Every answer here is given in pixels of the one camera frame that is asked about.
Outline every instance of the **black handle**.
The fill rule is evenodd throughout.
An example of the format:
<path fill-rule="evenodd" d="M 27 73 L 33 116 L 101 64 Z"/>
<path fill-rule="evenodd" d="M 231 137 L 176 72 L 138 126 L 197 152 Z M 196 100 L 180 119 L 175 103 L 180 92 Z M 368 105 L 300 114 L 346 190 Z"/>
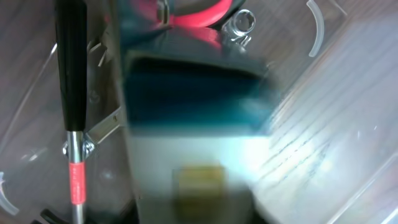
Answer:
<path fill-rule="evenodd" d="M 82 0 L 55 0 L 55 10 L 65 129 L 82 131 L 86 123 L 87 8 Z"/>

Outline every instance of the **clear plastic handle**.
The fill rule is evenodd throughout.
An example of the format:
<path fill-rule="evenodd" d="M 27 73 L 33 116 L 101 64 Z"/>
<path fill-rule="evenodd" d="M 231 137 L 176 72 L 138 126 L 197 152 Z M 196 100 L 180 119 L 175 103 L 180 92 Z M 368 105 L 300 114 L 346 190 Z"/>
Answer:
<path fill-rule="evenodd" d="M 325 33 L 325 22 L 323 21 L 323 15 L 321 9 L 313 0 L 308 0 L 307 6 L 311 9 L 312 14 L 317 23 L 317 36 L 315 37 L 315 42 L 309 54 L 310 57 L 315 57 L 321 48 L 323 42 L 323 35 Z"/>

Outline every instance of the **red band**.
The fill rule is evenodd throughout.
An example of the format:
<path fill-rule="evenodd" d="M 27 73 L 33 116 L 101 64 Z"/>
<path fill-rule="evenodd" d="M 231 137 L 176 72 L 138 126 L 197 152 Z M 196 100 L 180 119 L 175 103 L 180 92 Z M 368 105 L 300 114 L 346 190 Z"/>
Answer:
<path fill-rule="evenodd" d="M 69 178 L 72 204 L 84 203 L 86 201 L 85 163 L 69 163 Z"/>

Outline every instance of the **wooden surface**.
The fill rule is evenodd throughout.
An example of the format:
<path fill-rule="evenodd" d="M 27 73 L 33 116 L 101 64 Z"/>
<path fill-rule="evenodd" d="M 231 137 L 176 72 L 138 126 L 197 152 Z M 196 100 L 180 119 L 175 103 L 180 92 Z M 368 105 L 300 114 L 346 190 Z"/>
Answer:
<path fill-rule="evenodd" d="M 308 57 L 315 21 L 306 1 L 244 5 L 257 17 L 248 51 L 265 58 L 285 93 L 255 189 L 268 215 L 284 223 L 326 223 L 397 152 L 398 4 L 337 1 L 345 17 L 329 0 L 316 2 L 326 34 L 315 61 Z M 90 37 L 103 25 L 95 23 L 99 4 L 89 1 L 88 9 Z M 57 58 L 49 58 L 54 43 L 50 0 L 0 1 L 0 172 L 4 193 L 20 209 L 15 217 L 0 210 L 0 223 L 30 223 L 43 208 L 70 217 Z M 90 88 L 100 101 L 89 103 L 89 127 L 116 107 L 113 90 L 104 88 L 108 76 L 94 61 L 89 76 L 99 81 Z M 87 161 L 94 216 L 111 219 L 132 199 L 128 170 L 121 133 L 115 133 Z M 388 217 L 398 206 L 397 171 L 393 157 L 337 223 Z"/>

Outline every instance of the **red sticker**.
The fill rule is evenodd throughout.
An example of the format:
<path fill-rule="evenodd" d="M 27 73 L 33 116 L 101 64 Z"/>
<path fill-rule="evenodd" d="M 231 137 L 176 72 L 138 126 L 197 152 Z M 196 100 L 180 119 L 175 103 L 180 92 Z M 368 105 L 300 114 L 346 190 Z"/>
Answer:
<path fill-rule="evenodd" d="M 72 204 L 84 203 L 86 201 L 85 163 L 69 163 L 69 178 Z"/>

